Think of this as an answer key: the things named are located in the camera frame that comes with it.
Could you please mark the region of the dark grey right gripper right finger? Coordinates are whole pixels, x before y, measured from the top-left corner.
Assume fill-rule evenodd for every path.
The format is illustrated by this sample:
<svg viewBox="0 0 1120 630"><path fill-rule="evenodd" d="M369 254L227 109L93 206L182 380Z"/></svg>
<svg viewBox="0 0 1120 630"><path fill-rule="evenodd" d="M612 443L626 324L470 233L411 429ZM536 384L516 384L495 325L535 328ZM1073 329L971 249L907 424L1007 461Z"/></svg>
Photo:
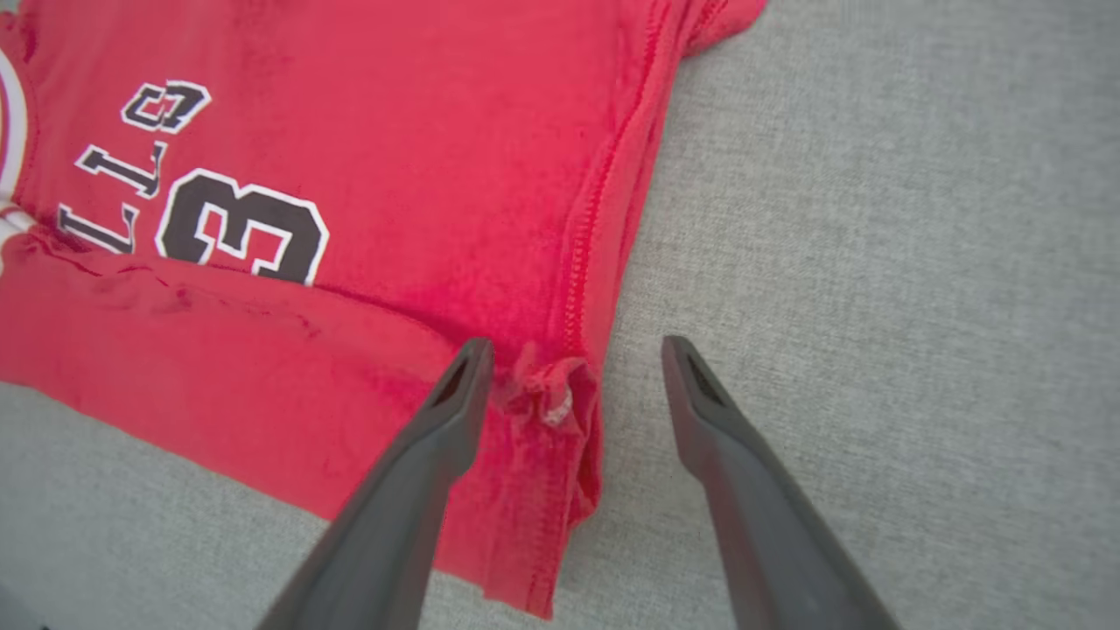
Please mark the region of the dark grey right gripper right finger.
<svg viewBox="0 0 1120 630"><path fill-rule="evenodd" d="M703 487L740 629L896 629L864 572L696 344L669 335L661 371L676 455Z"/></svg>

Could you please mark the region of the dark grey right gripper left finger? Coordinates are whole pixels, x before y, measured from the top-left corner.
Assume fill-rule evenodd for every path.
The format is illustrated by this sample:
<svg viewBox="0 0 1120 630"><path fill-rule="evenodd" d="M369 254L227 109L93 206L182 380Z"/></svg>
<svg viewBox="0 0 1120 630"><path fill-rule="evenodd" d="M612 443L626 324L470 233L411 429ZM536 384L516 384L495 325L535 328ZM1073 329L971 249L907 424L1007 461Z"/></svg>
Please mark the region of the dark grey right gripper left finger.
<svg viewBox="0 0 1120 630"><path fill-rule="evenodd" d="M469 339L259 622L416 629L452 484L487 419L494 348Z"/></svg>

